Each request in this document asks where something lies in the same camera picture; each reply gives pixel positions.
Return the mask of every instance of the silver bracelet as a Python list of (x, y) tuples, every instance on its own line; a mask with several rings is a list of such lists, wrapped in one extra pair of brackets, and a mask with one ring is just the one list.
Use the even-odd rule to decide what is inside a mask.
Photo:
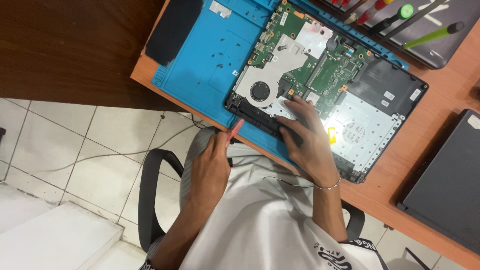
[(342, 180), (342, 178), (340, 178), (340, 179), (338, 180), (338, 182), (337, 182), (335, 185), (331, 186), (331, 187), (319, 187), (319, 186), (317, 186), (317, 184), (315, 184), (315, 182), (313, 182), (313, 185), (314, 185), (316, 188), (319, 188), (319, 189), (328, 189), (328, 190), (330, 190), (330, 189), (338, 186), (338, 184), (340, 183), (341, 180)]

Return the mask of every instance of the person's left hand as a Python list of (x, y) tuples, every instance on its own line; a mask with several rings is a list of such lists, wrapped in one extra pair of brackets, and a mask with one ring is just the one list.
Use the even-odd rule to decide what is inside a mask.
[(212, 135), (205, 150), (192, 161), (192, 183), (187, 201), (200, 211), (211, 213), (227, 187), (230, 166), (228, 133)]

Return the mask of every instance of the blue silicone mat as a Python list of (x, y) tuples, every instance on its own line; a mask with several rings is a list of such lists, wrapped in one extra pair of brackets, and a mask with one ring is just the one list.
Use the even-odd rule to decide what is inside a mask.
[[(217, 2), (232, 10), (230, 16), (225, 19), (220, 16), (220, 12), (214, 13), (209, 10), (212, 0), (206, 0), (177, 57), (167, 66), (159, 66), (152, 83), (216, 122), (230, 127), (234, 116), (224, 108), (227, 93), (232, 89), (237, 79), (235, 74), (243, 69), (279, 1), (217, 0)], [(300, 6), (321, 21), (329, 22), (337, 31), (355, 37), (365, 47), (403, 66), (404, 69), (408, 68), (405, 62), (393, 56), (389, 50), (307, 0), (289, 2)], [(296, 166), (288, 159), (283, 142), (253, 125), (245, 123), (239, 135)]]

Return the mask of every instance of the green circuit board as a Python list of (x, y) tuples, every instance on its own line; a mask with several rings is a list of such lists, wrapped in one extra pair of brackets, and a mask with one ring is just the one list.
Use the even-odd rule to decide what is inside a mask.
[[(296, 39), (305, 22), (320, 23), (309, 15), (295, 11), (290, 3), (280, 2), (255, 45), (248, 64), (261, 67), (266, 61), (270, 61), (282, 34)], [(335, 31), (332, 38), (338, 42), (335, 49), (325, 49), (320, 59), (307, 53), (308, 58), (302, 67), (283, 74), (282, 78), (292, 83), (291, 90), (283, 95), (285, 98), (292, 99), (294, 95), (299, 95), (306, 99), (314, 92), (319, 96), (315, 108), (320, 113), (329, 113), (332, 110), (340, 93), (347, 89), (348, 81), (354, 78), (363, 62), (371, 55), (368, 49), (360, 45), (352, 48), (342, 44), (342, 37)]]

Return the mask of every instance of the hand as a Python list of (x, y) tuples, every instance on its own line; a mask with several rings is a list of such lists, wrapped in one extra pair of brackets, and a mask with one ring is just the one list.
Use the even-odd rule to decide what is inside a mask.
[(205, 150), (192, 161), (192, 183), (187, 203), (206, 212), (213, 211), (227, 187), (230, 166), (227, 161), (228, 133), (212, 135)]
[(304, 101), (299, 96), (294, 96), (294, 101), (285, 100), (284, 104), (302, 115), (308, 126), (306, 128), (300, 122), (277, 116), (277, 120), (291, 128), (303, 139), (303, 144), (298, 147), (293, 141), (291, 133), (285, 127), (280, 127), (280, 132), (287, 146), (288, 156), (297, 165), (306, 171), (320, 187), (335, 185), (340, 179), (328, 134), (325, 131), (317, 111), (311, 101)]

